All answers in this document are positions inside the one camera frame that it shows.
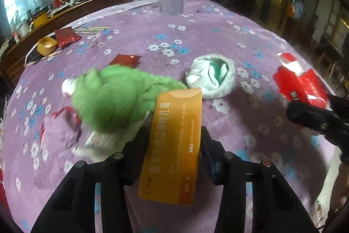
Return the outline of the person's right hand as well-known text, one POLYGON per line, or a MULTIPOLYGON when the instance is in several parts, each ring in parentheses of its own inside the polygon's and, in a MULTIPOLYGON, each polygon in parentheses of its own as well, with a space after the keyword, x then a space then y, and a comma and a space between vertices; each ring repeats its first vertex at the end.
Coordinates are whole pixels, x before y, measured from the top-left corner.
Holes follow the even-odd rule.
POLYGON ((348 199, 348 172, 348 165, 341 163, 338 168, 337 178, 332 188, 330 208, 328 211, 329 220, 334 219, 335 214, 342 209, 348 199))

